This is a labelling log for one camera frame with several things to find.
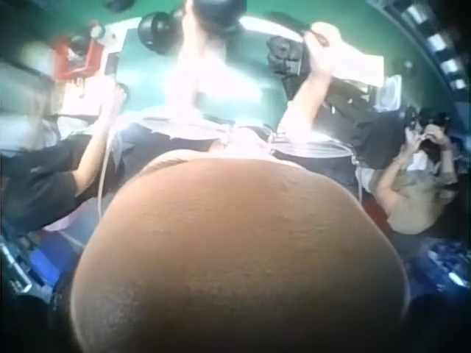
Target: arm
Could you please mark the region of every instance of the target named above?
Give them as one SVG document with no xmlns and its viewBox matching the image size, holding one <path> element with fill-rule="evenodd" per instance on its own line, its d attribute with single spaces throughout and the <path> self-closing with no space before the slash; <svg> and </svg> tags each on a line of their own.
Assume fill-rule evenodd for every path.
<svg viewBox="0 0 471 353">
<path fill-rule="evenodd" d="M 288 106 L 283 121 L 296 122 L 292 126 L 299 126 L 302 130 L 311 130 L 319 108 L 327 95 L 330 78 L 328 74 L 309 74 Z M 289 126 L 286 124 L 283 128 L 289 129 Z"/>
<path fill-rule="evenodd" d="M 400 158 L 394 159 L 391 165 L 385 169 L 379 180 L 375 192 L 375 198 L 378 204 L 389 215 L 396 203 L 403 198 L 399 193 L 392 190 L 392 185 L 399 172 L 404 168 L 404 163 Z"/>
<path fill-rule="evenodd" d="M 166 93 L 166 104 L 172 114 L 192 108 L 196 103 L 199 72 L 208 41 L 208 35 L 195 19 L 192 0 L 188 0 L 185 4 L 182 28 L 183 44 L 178 54 L 174 76 Z"/>
<path fill-rule="evenodd" d="M 96 122 L 96 130 L 93 132 L 92 138 L 82 155 L 78 168 L 72 171 L 76 185 L 75 196 L 83 193 L 98 174 L 100 165 L 105 157 L 109 131 L 110 124 L 103 117 L 100 117 Z"/>
<path fill-rule="evenodd" d="M 373 191 L 376 200 L 387 215 L 390 215 L 396 203 L 404 199 L 403 196 L 392 190 L 392 185 L 399 172 L 407 166 L 414 153 L 417 152 L 422 140 L 423 138 L 420 135 L 411 137 L 405 148 L 402 149 L 391 165 L 383 172 L 376 190 Z"/>
<path fill-rule="evenodd" d="M 453 184 L 458 181 L 453 162 L 453 150 L 450 144 L 446 144 L 442 147 L 442 167 L 440 169 L 440 177 L 446 185 Z"/>
<path fill-rule="evenodd" d="M 113 85 L 113 91 L 110 93 L 111 97 L 102 108 L 102 114 L 96 121 L 96 129 L 87 148 L 83 152 L 78 168 L 72 171 L 76 184 L 76 196 L 83 193 L 95 180 L 105 157 L 111 124 L 116 116 L 118 116 L 121 106 L 126 99 L 126 94 L 119 86 L 116 86 L 114 82 L 110 84 Z"/>
<path fill-rule="evenodd" d="M 446 136 L 442 128 L 437 125 L 427 125 L 424 131 L 425 138 L 440 146 L 442 153 L 442 162 L 440 177 L 444 185 L 453 184 L 458 180 L 456 177 L 455 166 L 453 163 L 453 150 L 450 139 Z"/>
<path fill-rule="evenodd" d="M 336 69 L 341 43 L 340 31 L 330 24 L 317 22 L 306 34 L 305 45 L 309 51 L 311 72 L 280 122 L 280 129 L 292 138 L 311 131 Z"/>
</svg>

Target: photographer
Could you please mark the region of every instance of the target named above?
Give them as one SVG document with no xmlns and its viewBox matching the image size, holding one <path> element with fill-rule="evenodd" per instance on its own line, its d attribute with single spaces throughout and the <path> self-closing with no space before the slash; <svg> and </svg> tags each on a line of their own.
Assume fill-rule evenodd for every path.
<svg viewBox="0 0 471 353">
<path fill-rule="evenodd" d="M 430 168 L 428 158 L 417 163 L 424 140 L 440 148 L 440 172 Z M 371 192 L 388 216 L 391 228 L 407 235 L 419 234 L 433 226 L 455 193 L 447 187 L 456 183 L 450 139 L 437 125 L 427 125 L 422 134 L 409 132 L 408 142 L 385 170 L 362 169 L 360 182 Z"/>
<path fill-rule="evenodd" d="M 1 158 L 1 220 L 9 236 L 51 225 L 97 194 L 110 128 L 126 99 L 114 81 L 108 83 L 109 96 L 92 135 L 72 135 L 45 149 Z M 112 160 L 107 172 L 105 190 L 118 182 Z"/>
</svg>

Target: light fixture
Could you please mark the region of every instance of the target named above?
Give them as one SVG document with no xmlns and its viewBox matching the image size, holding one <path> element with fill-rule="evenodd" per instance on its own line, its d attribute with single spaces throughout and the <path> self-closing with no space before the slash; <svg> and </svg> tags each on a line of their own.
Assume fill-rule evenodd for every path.
<svg viewBox="0 0 471 353">
<path fill-rule="evenodd" d="M 466 82 L 463 79 L 457 79 L 456 81 L 451 82 L 451 85 L 453 88 L 456 90 L 462 90 L 463 88 L 466 88 Z"/>
<path fill-rule="evenodd" d="M 459 64 L 457 59 L 449 59 L 444 61 L 440 67 L 446 74 L 459 71 Z"/>
<path fill-rule="evenodd" d="M 445 37 L 440 33 L 437 33 L 427 38 L 427 42 L 433 51 L 441 51 L 447 48 L 447 41 L 445 40 Z"/>
<path fill-rule="evenodd" d="M 406 12 L 412 16 L 417 24 L 423 24 L 428 20 L 427 9 L 423 4 L 414 4 L 407 8 Z"/>
</svg>

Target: cable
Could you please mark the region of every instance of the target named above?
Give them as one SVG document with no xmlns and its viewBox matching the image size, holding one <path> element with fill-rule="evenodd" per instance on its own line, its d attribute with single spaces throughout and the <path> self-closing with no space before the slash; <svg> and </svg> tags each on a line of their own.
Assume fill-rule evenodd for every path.
<svg viewBox="0 0 471 353">
<path fill-rule="evenodd" d="M 103 200 L 103 190 L 105 188 L 105 177 L 106 177 L 106 169 L 108 166 L 108 161 L 110 160 L 110 155 L 113 153 L 112 144 L 115 138 L 118 139 L 118 144 L 121 145 L 121 138 L 118 134 L 119 129 L 110 130 L 110 134 L 108 135 L 108 139 L 106 142 L 106 149 L 105 155 L 103 157 L 103 165 L 102 170 L 100 172 L 100 179 L 98 184 L 98 195 L 97 195 L 97 210 L 98 210 L 98 219 L 101 221 L 102 219 L 102 200 Z"/>
</svg>

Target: green wall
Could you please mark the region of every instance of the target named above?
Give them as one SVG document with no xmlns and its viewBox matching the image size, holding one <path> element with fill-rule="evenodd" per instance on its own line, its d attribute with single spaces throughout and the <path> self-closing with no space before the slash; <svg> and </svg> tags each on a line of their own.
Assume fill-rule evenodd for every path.
<svg viewBox="0 0 471 353">
<path fill-rule="evenodd" d="M 98 0 L 62 0 L 51 15 L 33 10 L 24 15 L 38 34 L 53 38 L 84 27 L 92 20 L 108 24 L 155 10 L 169 11 L 180 3 L 178 0 L 136 0 L 128 11 L 114 14 L 104 9 Z M 383 55 L 388 72 L 391 72 L 391 65 L 398 57 L 412 60 L 419 70 L 413 80 L 405 83 L 406 92 L 418 104 L 448 110 L 450 102 L 441 99 L 445 95 L 439 80 L 419 51 L 365 0 L 249 0 L 249 14 L 263 15 L 270 11 L 288 13 L 304 22 L 327 21 L 335 24 L 348 43 L 369 54 Z M 266 55 L 264 48 L 260 50 L 262 63 Z"/>
</svg>

